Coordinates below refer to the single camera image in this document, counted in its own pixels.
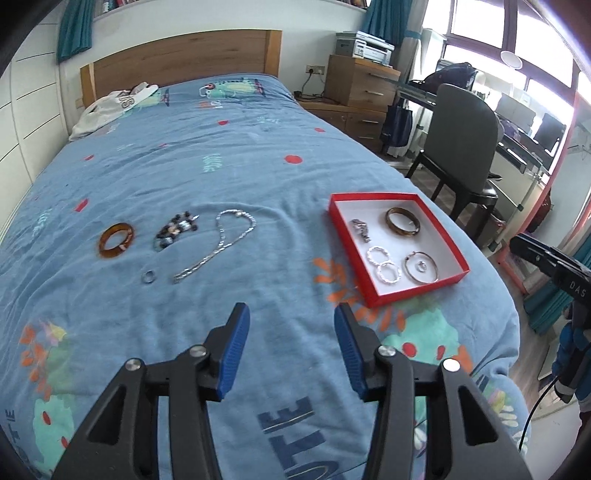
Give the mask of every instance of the printer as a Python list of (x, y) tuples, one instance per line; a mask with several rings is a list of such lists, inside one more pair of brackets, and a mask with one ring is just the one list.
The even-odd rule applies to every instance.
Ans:
[(336, 34), (335, 55), (368, 59), (382, 65), (390, 65), (394, 45), (365, 32), (341, 32)]

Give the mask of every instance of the black cable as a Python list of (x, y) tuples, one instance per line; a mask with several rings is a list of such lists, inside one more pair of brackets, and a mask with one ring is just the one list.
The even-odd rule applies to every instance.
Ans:
[[(591, 348), (591, 343), (589, 343), (583, 350), (583, 353), (587, 353)], [(523, 428), (523, 433), (521, 434), (521, 440), (519, 441), (519, 451), (521, 451), (521, 446), (523, 445), (523, 440), (525, 439), (525, 434), (527, 432), (527, 427), (530, 425), (531, 418), (534, 416), (535, 409), (538, 408), (542, 400), (544, 399), (545, 395), (550, 391), (550, 389), (554, 386), (554, 384), (558, 381), (560, 375), (556, 375), (556, 377), (550, 382), (550, 385), (544, 390), (541, 397), (534, 404), (534, 408), (531, 409), (530, 415), (527, 417), (527, 421), (525, 422), (525, 427)]]
[(308, 73), (308, 78), (307, 80), (304, 82), (304, 84), (301, 86), (301, 92), (304, 93), (304, 87), (306, 86), (306, 83), (308, 83), (310, 81), (310, 79), (312, 78), (312, 72)]

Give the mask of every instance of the backpack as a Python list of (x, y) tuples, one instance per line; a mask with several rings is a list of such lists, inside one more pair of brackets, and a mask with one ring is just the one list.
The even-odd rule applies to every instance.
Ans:
[(437, 95), (437, 90), (443, 83), (455, 85), (465, 90), (472, 90), (476, 73), (477, 70), (468, 62), (454, 63), (432, 73), (423, 81), (411, 80), (409, 84), (434, 95)]

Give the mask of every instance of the power outlet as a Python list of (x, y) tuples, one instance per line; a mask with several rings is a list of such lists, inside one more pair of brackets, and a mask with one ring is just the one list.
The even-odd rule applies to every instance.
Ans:
[(310, 73), (313, 70), (312, 75), (324, 75), (324, 65), (306, 65), (306, 73)]

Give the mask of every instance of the blue duvet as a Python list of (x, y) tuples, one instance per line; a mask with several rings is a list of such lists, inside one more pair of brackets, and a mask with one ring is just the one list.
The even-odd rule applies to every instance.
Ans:
[[(454, 357), (518, 441), (527, 409), (508, 370), (519, 347), (512, 299), (493, 266), (424, 196), (471, 272), (425, 296), (367, 309), (327, 215), (331, 193), (418, 192), (276, 79), (244, 74), (161, 88), (124, 117), (67, 145), (25, 198), (0, 246), (0, 424), (48, 478), (77, 426), (126, 359), (173, 359), (248, 304), (251, 328), (232, 391), (210, 406), (225, 480), (361, 478), (375, 405), (351, 389), (333, 328), (348, 302), (383, 343), (415, 360)], [(244, 239), (178, 284), (211, 252), (216, 215), (257, 221)], [(200, 215), (157, 252), (176, 213)], [(118, 222), (135, 238), (98, 255)], [(222, 217), (228, 240), (248, 227)], [(156, 280), (142, 282), (152, 270)], [(417, 400), (415, 478), (425, 411)], [(166, 421), (161, 403), (161, 424)], [(160, 430), (162, 478), (170, 477)]]

